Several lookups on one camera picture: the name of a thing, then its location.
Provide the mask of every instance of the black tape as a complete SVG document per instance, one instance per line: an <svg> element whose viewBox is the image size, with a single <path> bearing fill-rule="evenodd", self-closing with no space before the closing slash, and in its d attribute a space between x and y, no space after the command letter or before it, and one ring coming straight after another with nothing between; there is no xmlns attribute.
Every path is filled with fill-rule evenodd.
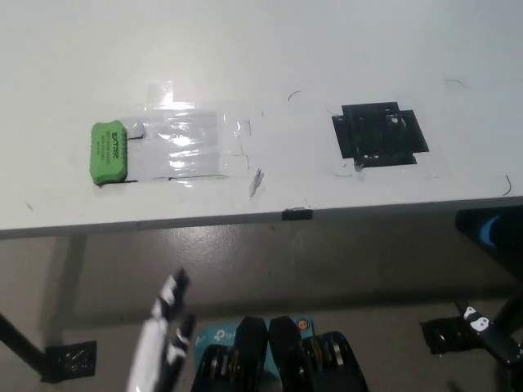
<svg viewBox="0 0 523 392"><path fill-rule="evenodd" d="M303 207L289 208L281 213L282 221L308 221L312 219L312 211Z"/></svg>

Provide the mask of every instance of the transparent plastic sheet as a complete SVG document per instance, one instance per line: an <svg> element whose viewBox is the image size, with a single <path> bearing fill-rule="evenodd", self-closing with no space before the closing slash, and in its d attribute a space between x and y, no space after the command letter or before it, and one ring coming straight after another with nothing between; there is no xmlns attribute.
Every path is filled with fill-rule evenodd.
<svg viewBox="0 0 523 392"><path fill-rule="evenodd" d="M248 121L236 110L233 104L172 102L121 118L127 130L126 181L246 175L240 138L247 135Z"/></svg>

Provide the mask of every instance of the white table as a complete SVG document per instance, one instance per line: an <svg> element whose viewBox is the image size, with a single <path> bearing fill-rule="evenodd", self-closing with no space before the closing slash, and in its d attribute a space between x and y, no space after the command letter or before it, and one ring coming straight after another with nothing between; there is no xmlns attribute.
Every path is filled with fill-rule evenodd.
<svg viewBox="0 0 523 392"><path fill-rule="evenodd" d="M521 15L517 0L4 2L0 237L518 204ZM248 107L254 198L251 172L93 185L92 124L166 80L175 100ZM329 112L382 101L414 110L431 152L337 176Z"/></svg>

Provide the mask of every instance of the black metal bracket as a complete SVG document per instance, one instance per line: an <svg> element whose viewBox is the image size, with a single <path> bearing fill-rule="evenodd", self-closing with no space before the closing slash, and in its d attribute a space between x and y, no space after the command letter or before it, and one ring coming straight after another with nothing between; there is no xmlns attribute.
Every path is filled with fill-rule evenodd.
<svg viewBox="0 0 523 392"><path fill-rule="evenodd" d="M1 314L0 341L40 374L42 382L55 384L95 375L95 341L47 347L43 353Z"/></svg>

